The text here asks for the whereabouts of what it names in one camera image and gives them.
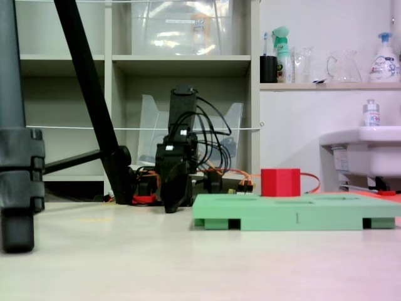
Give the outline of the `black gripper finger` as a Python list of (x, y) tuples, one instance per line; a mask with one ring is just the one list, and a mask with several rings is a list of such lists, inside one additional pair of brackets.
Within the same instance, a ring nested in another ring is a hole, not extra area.
[(192, 206), (192, 182), (189, 176), (189, 164), (180, 162), (172, 168), (172, 205), (170, 212), (175, 213), (179, 207)]
[(177, 196), (173, 184), (177, 179), (178, 161), (174, 157), (165, 157), (162, 163), (162, 200), (166, 213), (177, 211)]

